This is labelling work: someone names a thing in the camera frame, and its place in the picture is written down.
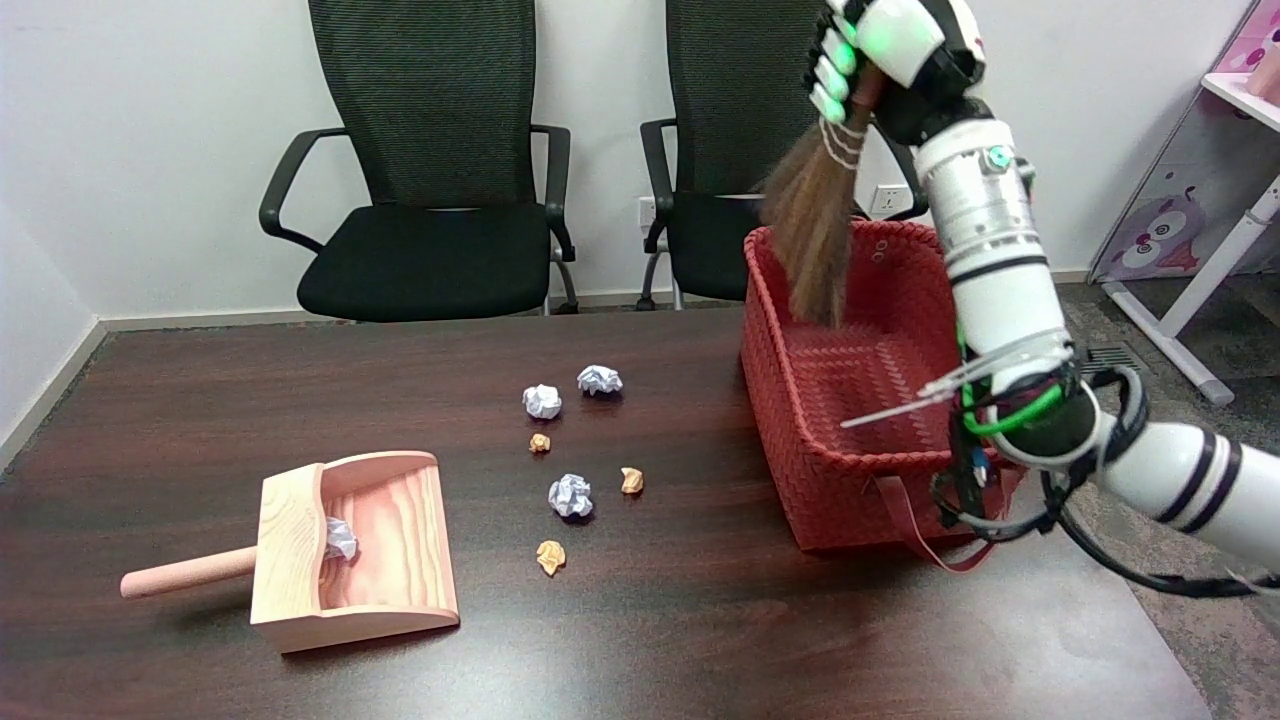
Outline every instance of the mesh chair back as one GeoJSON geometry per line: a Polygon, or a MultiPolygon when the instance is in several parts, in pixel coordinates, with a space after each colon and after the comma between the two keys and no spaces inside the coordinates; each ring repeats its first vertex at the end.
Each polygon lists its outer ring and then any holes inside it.
{"type": "Polygon", "coordinates": [[[818,113],[804,88],[823,0],[667,0],[676,190],[753,192],[818,113]]]}
{"type": "Polygon", "coordinates": [[[375,204],[532,202],[534,0],[310,0],[375,204]]]}

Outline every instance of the floor vent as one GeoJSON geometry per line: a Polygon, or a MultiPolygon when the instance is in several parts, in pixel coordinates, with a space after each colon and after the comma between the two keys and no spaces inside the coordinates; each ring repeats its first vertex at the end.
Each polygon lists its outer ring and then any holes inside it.
{"type": "Polygon", "coordinates": [[[1117,365],[1123,368],[1133,368],[1139,373],[1147,372],[1147,366],[1138,360],[1133,348],[1123,342],[1091,347],[1085,354],[1084,363],[1080,364],[1080,372],[1088,375],[1115,368],[1117,365]]]}

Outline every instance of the chair armrest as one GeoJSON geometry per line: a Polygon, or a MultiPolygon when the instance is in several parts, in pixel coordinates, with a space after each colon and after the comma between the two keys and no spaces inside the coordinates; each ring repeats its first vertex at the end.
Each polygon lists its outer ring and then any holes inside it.
{"type": "Polygon", "coordinates": [[[640,142],[644,145],[644,160],[649,167],[649,186],[653,188],[654,219],[649,225],[649,237],[644,240],[644,251],[658,251],[658,236],[671,222],[671,211],[676,208],[676,193],[671,190],[671,169],[667,167],[667,143],[662,140],[662,128],[676,127],[676,118],[649,120],[640,126],[640,142]]]}
{"type": "Polygon", "coordinates": [[[312,252],[320,252],[324,250],[323,245],[310,237],[297,231],[282,227],[280,208],[284,205],[284,196],[289,193],[293,178],[297,177],[298,168],[302,167],[302,160],[305,160],[307,152],[311,151],[311,146],[315,145],[321,137],[333,137],[338,135],[347,135],[347,129],[311,129],[298,133],[298,136],[293,138],[288,150],[284,151],[284,156],[280,158],[280,163],[275,167],[271,182],[268,183],[266,193],[262,196],[262,205],[257,209],[257,222],[262,225],[262,232],[271,237],[279,237],[301,245],[312,252]]]}
{"type": "Polygon", "coordinates": [[[564,225],[564,196],[568,192],[568,128],[529,126],[530,131],[547,135],[547,225],[561,246],[561,260],[572,263],[577,255],[564,225]]]}
{"type": "MultiPolygon", "coordinates": [[[[879,126],[874,122],[872,123],[876,131],[879,132],[879,126]]],[[[888,220],[909,220],[911,218],[919,218],[920,215],[929,211],[929,196],[924,193],[924,188],[920,187],[920,176],[915,174],[915,156],[911,155],[911,149],[890,140],[884,133],[881,133],[881,140],[888,146],[888,151],[893,154],[893,160],[897,161],[897,167],[902,170],[902,177],[906,179],[906,187],[911,190],[911,206],[901,213],[897,213],[888,220]]]]}

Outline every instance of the wooden dustpan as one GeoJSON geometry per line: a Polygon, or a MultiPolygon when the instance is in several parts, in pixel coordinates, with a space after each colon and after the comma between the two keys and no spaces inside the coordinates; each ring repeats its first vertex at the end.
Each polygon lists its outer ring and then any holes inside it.
{"type": "Polygon", "coordinates": [[[257,547],[129,573],[120,596],[250,573],[250,624],[279,652],[457,625],[435,456],[374,452],[268,478],[257,547]],[[351,525],[352,560],[325,560],[326,516],[351,525]]]}

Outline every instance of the black cable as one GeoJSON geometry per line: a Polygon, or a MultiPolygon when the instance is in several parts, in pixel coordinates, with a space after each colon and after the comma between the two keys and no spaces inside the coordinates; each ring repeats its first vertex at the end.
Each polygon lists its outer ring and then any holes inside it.
{"type": "MultiPolygon", "coordinates": [[[[1066,363],[1055,369],[1052,373],[1041,373],[1023,378],[998,395],[986,397],[970,406],[965,406],[957,397],[957,400],[952,404],[952,418],[964,413],[972,413],[982,407],[988,407],[997,402],[1016,398],[1023,393],[1039,388],[1051,379],[1056,379],[1060,384],[1062,384],[1064,395],[1074,393],[1079,387],[1079,374],[1074,363],[1066,363]]],[[[1133,372],[1125,369],[1103,370],[1102,373],[1093,375],[1089,384],[1096,389],[1112,384],[1120,386],[1120,416],[1116,425],[1112,428],[1111,437],[1106,443],[1106,457],[1103,459],[1103,462],[1110,464],[1124,455],[1138,439],[1143,429],[1146,429],[1149,405],[1146,393],[1142,391],[1140,379],[1133,372]]],[[[957,454],[969,452],[973,447],[980,447],[977,438],[952,437],[951,442],[954,457],[957,456],[957,454]]],[[[1111,570],[1130,583],[1165,594],[1190,598],[1245,597],[1257,594],[1253,588],[1280,588],[1280,577],[1277,575],[1266,575],[1253,580],[1252,583],[1238,580],[1235,578],[1185,578],[1183,575],[1143,573],[1140,570],[1134,570],[1117,560],[1101,544],[1098,544],[1097,539],[1094,539],[1093,536],[1083,528],[1071,512],[1070,507],[1068,507],[1070,497],[1093,473],[1097,465],[1097,452],[1098,448],[1092,448],[1083,457],[1071,464],[1068,470],[1066,487],[1055,487],[1053,477],[1048,471],[1041,471],[1041,489],[1044,493],[1044,510],[1039,515],[1036,515],[1023,523],[1014,524],[1012,528],[991,529],[970,524],[974,534],[991,543],[1005,543],[1021,539],[1037,530],[1043,534],[1048,533],[1055,527],[1061,527],[1062,532],[1066,537],[1071,538],[1071,542],[1074,542],[1076,547],[1107,570],[1111,570]]],[[[968,461],[960,461],[954,466],[959,468],[957,471],[960,475],[964,474],[965,468],[969,468],[965,462],[968,461]]],[[[955,484],[959,482],[955,473],[956,470],[951,474],[943,473],[936,477],[933,483],[931,483],[929,492],[933,496],[934,503],[937,503],[942,511],[943,518],[950,516],[955,520],[964,521],[965,512],[954,506],[942,493],[943,484],[955,484]]],[[[956,492],[959,493],[960,491],[961,488],[956,487],[956,492]]]]}
{"type": "MultiPolygon", "coordinates": [[[[1245,597],[1256,594],[1253,588],[1234,578],[1184,578],[1183,575],[1167,574],[1151,575],[1134,570],[1116,560],[1111,553],[1103,550],[1102,546],[1100,546],[1098,542],[1089,536],[1089,533],[1084,530],[1084,528],[1076,521],[1075,515],[1073,515],[1071,510],[1066,506],[1066,500],[1070,497],[1071,492],[1061,492],[1057,488],[1053,488],[1052,477],[1043,470],[1041,471],[1041,487],[1043,488],[1046,497],[1060,496],[1060,501],[1055,503],[1056,512],[1053,512],[1053,515],[1056,523],[1062,528],[1062,532],[1066,533],[1066,537],[1071,538],[1071,542],[1074,542],[1098,565],[1102,565],[1107,570],[1111,570],[1130,583],[1160,593],[1192,598],[1245,597]]],[[[1254,580],[1253,584],[1263,588],[1280,588],[1280,578],[1267,575],[1254,580]]]]}

